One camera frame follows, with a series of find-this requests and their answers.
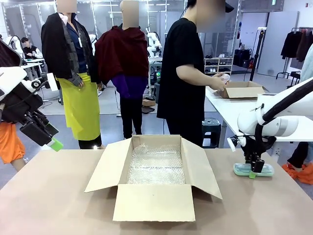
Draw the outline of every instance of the white object in hand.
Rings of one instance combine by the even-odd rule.
[[[226,84],[230,80],[229,74],[225,73],[221,76],[221,80]]]

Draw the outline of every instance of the purple shirt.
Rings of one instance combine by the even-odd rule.
[[[140,99],[148,84],[148,78],[143,76],[125,76],[119,74],[111,79],[122,98]]]

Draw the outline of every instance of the white table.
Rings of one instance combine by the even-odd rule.
[[[28,63],[27,65],[22,65],[21,68],[27,72],[29,79],[33,80],[34,77],[32,72],[34,73],[35,78],[38,78],[37,72],[34,69],[36,66],[39,67],[40,74],[42,73],[40,65],[41,63]]]
[[[219,148],[223,148],[227,126],[235,135],[241,136],[242,133],[239,132],[237,124],[238,115],[241,111],[255,108],[257,99],[224,99],[218,94],[213,93],[213,90],[209,87],[205,90],[205,96],[223,118],[219,144]],[[292,135],[288,137],[277,137],[277,140],[272,147],[272,157],[278,160],[281,142],[301,141],[313,141],[313,121],[307,117],[299,117],[299,125]]]
[[[32,60],[26,60],[28,63],[37,63],[37,62],[42,62],[45,61],[45,59],[32,59]]]

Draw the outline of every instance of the yellow apron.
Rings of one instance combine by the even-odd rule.
[[[70,81],[57,78],[63,95],[67,127],[72,129],[76,140],[90,141],[100,135],[100,108],[97,84],[91,82],[87,73],[78,74],[83,82],[82,88]]]

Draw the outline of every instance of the black t-shirt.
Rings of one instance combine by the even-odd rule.
[[[37,47],[31,45],[30,47],[24,47],[23,52],[25,55],[25,59],[37,59],[35,56],[28,56],[28,53],[33,54],[33,51],[36,52]]]
[[[204,120],[205,86],[194,86],[181,80],[176,68],[182,65],[193,65],[204,73],[197,27],[186,18],[171,26],[165,40],[157,117]]]

